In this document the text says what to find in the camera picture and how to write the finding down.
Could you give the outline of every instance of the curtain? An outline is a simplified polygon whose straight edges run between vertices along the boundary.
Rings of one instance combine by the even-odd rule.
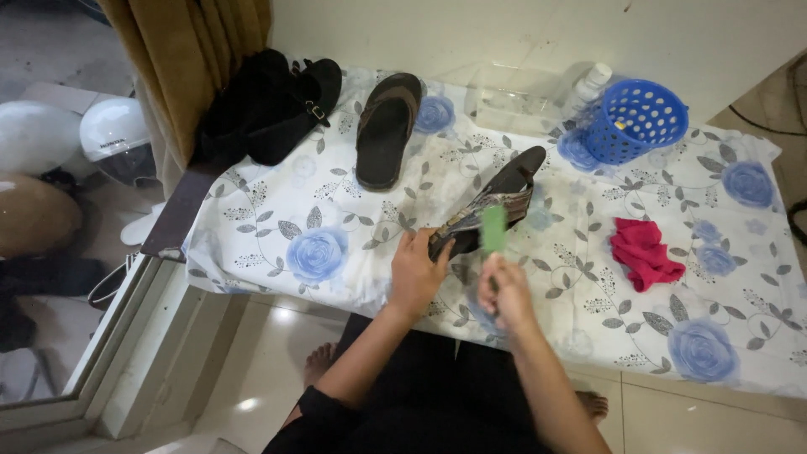
[[[244,57],[266,46],[269,0],[98,3],[139,75],[138,99],[167,198],[193,154],[196,124],[215,94]]]

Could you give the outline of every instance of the perforated basket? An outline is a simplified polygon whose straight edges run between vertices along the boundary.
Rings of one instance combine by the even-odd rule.
[[[625,128],[619,129],[616,121]],[[599,161],[624,164],[676,143],[688,123],[687,107],[673,92],[655,82],[625,80],[605,91],[588,127],[586,147]]]

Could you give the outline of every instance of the shoe buckle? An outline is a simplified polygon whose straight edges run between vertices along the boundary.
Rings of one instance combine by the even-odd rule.
[[[322,112],[320,106],[315,106],[313,101],[306,101],[305,105],[307,106],[308,113],[314,115],[318,120],[325,118],[325,113]]]

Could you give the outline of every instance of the plastic bottle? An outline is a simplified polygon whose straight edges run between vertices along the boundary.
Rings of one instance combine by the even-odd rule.
[[[580,120],[588,112],[591,105],[600,97],[605,84],[613,74],[611,68],[604,63],[597,63],[585,78],[575,84],[561,109],[564,120]]]

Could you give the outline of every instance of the motorcycle helmet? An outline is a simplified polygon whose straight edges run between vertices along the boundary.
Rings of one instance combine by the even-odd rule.
[[[136,99],[107,99],[90,107],[79,137],[86,158],[115,181],[139,187],[157,178],[151,138]]]
[[[95,172],[78,139],[82,116],[37,101],[0,104],[0,171],[39,176],[57,167],[76,178]]]

